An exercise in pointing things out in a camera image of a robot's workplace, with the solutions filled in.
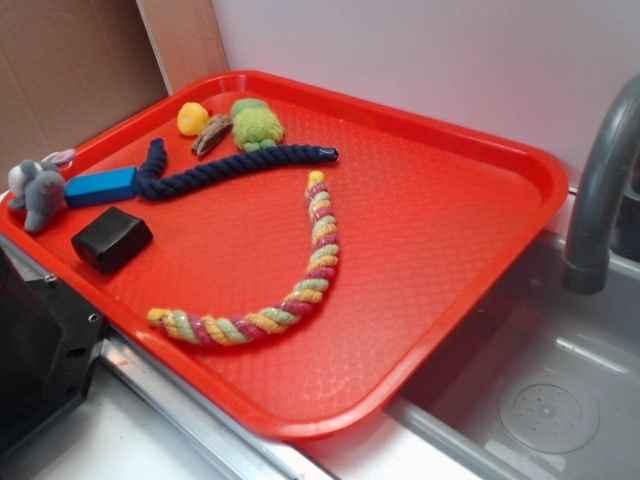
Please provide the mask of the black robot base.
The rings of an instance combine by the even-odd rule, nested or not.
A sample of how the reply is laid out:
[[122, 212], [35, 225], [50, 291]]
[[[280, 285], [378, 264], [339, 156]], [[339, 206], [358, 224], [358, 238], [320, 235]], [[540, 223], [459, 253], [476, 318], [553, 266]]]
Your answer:
[[105, 318], [63, 280], [26, 280], [1, 254], [1, 459], [88, 394]]

